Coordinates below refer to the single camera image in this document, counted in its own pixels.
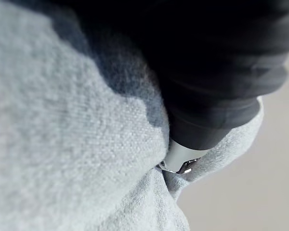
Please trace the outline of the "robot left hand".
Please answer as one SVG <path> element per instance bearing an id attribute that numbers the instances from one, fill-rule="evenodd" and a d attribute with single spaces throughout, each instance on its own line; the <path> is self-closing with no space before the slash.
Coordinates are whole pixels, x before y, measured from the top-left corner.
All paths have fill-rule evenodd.
<path id="1" fill-rule="evenodd" d="M 107 25 L 129 36 L 155 71 L 170 119 L 159 167 L 184 174 L 258 98 L 285 82 L 289 0 L 62 0 L 88 33 Z"/>

